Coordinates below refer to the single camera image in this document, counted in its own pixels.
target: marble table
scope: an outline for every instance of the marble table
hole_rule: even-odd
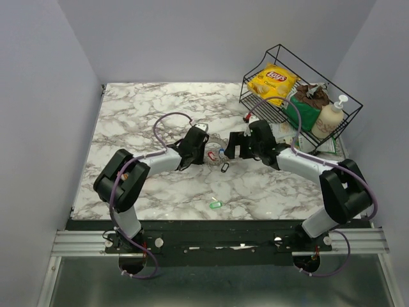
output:
[[[246,108],[238,103],[240,89],[237,83],[108,84],[72,218],[109,219],[93,182],[120,148],[133,154],[159,150],[152,133],[159,116],[187,113],[207,123],[208,133],[222,138],[228,138],[230,131],[243,131]],[[166,143],[173,143],[189,127],[183,116],[170,116],[159,125],[159,132]],[[342,154],[326,158],[343,159]],[[211,209],[212,197],[223,207]],[[220,172],[220,166],[192,165],[150,177],[135,208],[139,219],[305,219],[321,206],[321,191],[314,183],[261,162],[237,159],[226,173]]]

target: lotion bottle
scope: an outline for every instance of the lotion bottle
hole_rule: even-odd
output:
[[[348,101],[346,95],[340,95],[339,101],[322,108],[311,132],[319,139],[325,139],[344,119],[343,103]]]

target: glass panel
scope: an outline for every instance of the glass panel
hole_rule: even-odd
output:
[[[329,272],[344,256],[323,256]],[[310,278],[294,267],[164,267],[138,281],[121,276],[115,258],[66,258],[51,306],[393,306],[376,255],[353,255],[330,278]]]

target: black wire rack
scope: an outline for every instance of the black wire rack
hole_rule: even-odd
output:
[[[253,77],[255,77],[259,72],[261,72],[266,67],[267,63],[273,63],[277,66],[288,69],[289,71],[298,75],[299,78],[307,84],[327,84],[330,103],[334,103],[334,100],[337,101],[337,98],[340,94],[346,95],[348,97],[348,101],[344,104],[343,109],[344,119],[338,125],[338,127],[325,139],[318,139],[316,136],[314,136],[314,134],[311,133],[311,131],[302,129],[301,135],[303,135],[315,147],[315,149],[324,144],[330,138],[337,139],[345,130],[345,128],[347,128],[350,122],[354,119],[354,117],[356,117],[358,112],[363,108],[363,105],[358,100],[353,98],[344,90],[340,89],[340,87],[334,84],[330,79],[324,77],[321,73],[308,65],[301,58],[285,48],[285,46],[279,44],[267,50],[260,63],[243,77],[242,91],[240,93],[240,103],[243,104],[248,110],[252,109],[261,100],[261,98],[247,89],[247,83],[251,81]],[[281,107],[273,106],[268,102],[259,105],[259,107],[257,107],[253,111],[253,113],[258,118],[264,119],[269,123],[289,122],[287,115],[283,112]]]

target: white wall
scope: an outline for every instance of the white wall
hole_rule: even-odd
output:
[[[378,0],[334,78],[364,104],[344,139],[380,203],[409,305],[409,2]]]
[[[101,87],[55,0],[5,1],[0,42],[0,306],[35,306]]]
[[[333,76],[374,0],[59,0],[97,76],[241,81],[284,44]]]

